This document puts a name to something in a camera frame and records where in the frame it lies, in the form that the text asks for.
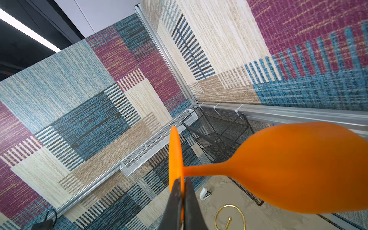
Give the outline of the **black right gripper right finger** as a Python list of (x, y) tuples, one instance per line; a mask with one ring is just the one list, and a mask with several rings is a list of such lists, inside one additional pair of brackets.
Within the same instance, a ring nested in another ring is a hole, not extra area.
[(200, 210), (192, 180), (190, 178), (186, 178), (184, 198), (184, 230), (207, 229), (208, 227)]

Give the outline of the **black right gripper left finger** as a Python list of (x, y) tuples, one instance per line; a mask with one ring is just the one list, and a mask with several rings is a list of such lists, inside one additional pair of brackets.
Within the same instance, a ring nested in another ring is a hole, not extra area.
[(182, 221), (183, 198), (181, 192), (181, 182), (179, 179), (174, 181), (168, 203), (163, 213), (163, 218), (158, 230), (180, 230)]

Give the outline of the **orange back wine glass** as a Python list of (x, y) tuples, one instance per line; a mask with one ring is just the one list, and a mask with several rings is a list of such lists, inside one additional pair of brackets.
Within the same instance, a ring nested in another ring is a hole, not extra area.
[(169, 143), (170, 191), (186, 198), (190, 177), (225, 175), (287, 211), (324, 214), (368, 207), (368, 143), (329, 122), (276, 125), (249, 137), (222, 163), (184, 166), (176, 127)]

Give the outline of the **black mesh shelf unit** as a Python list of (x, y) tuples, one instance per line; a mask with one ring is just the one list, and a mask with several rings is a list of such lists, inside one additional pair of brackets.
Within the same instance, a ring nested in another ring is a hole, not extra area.
[(190, 111), (183, 125), (199, 148), (202, 165), (227, 161), (254, 133), (271, 126), (237, 112), (201, 107)]

